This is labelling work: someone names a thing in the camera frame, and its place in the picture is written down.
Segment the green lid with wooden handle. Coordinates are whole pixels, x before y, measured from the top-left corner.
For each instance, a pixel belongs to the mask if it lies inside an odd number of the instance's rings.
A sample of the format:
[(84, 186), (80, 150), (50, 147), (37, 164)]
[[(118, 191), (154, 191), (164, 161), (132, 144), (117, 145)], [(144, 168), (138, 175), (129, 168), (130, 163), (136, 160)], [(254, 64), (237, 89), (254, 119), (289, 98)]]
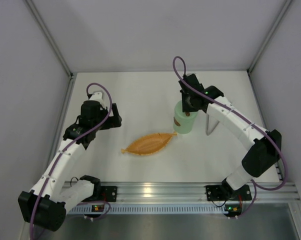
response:
[(181, 125), (182, 123), (192, 122), (196, 119), (198, 112), (190, 112), (188, 115), (183, 112), (183, 104), (180, 100), (174, 107), (174, 119)]

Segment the green cylindrical lunch container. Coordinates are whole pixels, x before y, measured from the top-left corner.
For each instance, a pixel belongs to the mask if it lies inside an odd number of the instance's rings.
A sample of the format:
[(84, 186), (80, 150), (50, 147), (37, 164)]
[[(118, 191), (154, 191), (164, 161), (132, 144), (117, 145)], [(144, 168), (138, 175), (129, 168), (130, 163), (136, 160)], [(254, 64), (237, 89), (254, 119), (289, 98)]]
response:
[(192, 112), (186, 115), (184, 112), (182, 114), (174, 114), (173, 118), (173, 129), (178, 134), (188, 134), (192, 131), (195, 119), (197, 117), (196, 112)]

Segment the metal serving tongs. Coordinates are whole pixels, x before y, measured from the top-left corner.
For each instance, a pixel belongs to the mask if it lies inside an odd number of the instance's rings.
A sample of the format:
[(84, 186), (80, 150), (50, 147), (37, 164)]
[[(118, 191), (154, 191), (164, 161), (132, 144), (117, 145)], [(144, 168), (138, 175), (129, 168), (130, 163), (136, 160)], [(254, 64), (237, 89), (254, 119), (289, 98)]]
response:
[(205, 134), (207, 136), (211, 135), (216, 127), (221, 123), (221, 125), (229, 128), (231, 123), (231, 115), (236, 109), (234, 104), (225, 97), (220, 97), (221, 105), (211, 102), (207, 104), (206, 108), (206, 124), (205, 124)]

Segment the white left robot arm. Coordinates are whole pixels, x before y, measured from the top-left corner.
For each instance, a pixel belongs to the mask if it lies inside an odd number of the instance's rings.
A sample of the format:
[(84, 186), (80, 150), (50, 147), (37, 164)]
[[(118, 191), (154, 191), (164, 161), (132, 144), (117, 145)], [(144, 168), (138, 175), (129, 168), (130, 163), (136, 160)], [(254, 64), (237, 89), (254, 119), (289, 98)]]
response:
[(84, 175), (67, 190), (62, 190), (68, 174), (84, 155), (99, 130), (119, 128), (122, 118), (117, 105), (111, 110), (97, 100), (86, 100), (80, 115), (62, 137), (52, 162), (30, 191), (22, 191), (18, 204), (25, 222), (55, 232), (63, 224), (67, 213), (81, 202), (104, 200), (101, 181)]

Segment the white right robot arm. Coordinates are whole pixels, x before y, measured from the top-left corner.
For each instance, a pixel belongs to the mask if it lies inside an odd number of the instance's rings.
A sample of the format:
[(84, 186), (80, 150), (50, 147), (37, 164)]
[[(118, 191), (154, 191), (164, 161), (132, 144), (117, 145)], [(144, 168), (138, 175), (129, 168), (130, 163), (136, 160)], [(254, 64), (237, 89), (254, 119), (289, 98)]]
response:
[(179, 80), (183, 112), (203, 111), (214, 117), (242, 143), (247, 153), (240, 166), (227, 176), (220, 185), (226, 199), (230, 199), (249, 181), (260, 177), (278, 160), (282, 135), (277, 130), (268, 131), (249, 123), (217, 87), (205, 88), (192, 73)]

